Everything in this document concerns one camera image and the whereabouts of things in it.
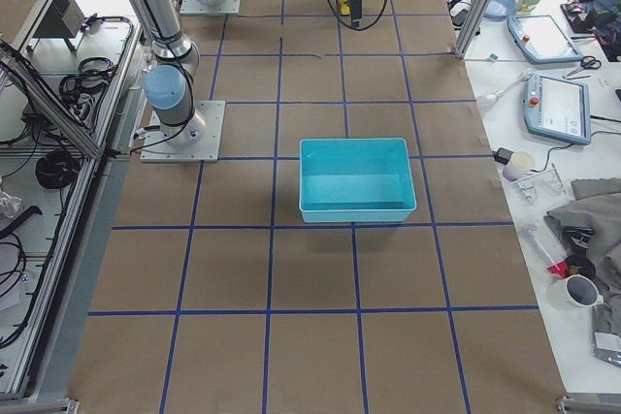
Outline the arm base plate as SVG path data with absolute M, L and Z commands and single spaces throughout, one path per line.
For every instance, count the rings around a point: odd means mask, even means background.
M 145 163 L 216 162 L 225 113 L 224 101 L 195 101 L 195 113 L 179 135 L 164 125 L 149 132 L 140 159 Z
M 242 0 L 182 0 L 181 16 L 236 16 Z

